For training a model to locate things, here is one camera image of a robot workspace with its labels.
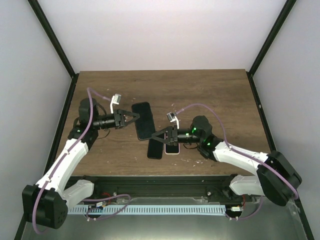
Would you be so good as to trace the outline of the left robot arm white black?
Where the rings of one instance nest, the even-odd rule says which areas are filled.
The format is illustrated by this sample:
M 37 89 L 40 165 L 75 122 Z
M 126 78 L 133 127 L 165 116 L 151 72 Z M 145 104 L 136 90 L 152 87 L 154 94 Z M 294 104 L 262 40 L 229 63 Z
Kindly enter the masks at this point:
M 139 119 L 138 113 L 111 109 L 99 114 L 100 104 L 94 98 L 81 100 L 64 148 L 46 174 L 22 191 L 23 217 L 34 226 L 58 229 L 65 222 L 68 210 L 84 199 L 97 202 L 102 189 L 85 179 L 66 188 L 67 182 L 81 159 L 89 152 L 100 130 L 123 129 Z

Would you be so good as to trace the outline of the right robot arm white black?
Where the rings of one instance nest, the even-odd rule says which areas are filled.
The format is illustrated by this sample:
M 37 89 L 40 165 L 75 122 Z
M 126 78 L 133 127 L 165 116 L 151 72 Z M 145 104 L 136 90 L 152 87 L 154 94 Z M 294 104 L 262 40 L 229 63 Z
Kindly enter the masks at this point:
M 168 126 L 151 137 L 170 146 L 196 143 L 198 152 L 205 159 L 249 172 L 249 176 L 235 175 L 222 188 L 223 198 L 229 202 L 240 195 L 257 195 L 278 206 L 285 206 L 289 200 L 299 197 L 298 187 L 302 178 L 281 152 L 254 152 L 232 145 L 213 134 L 212 125 L 204 115 L 194 117 L 190 128 Z

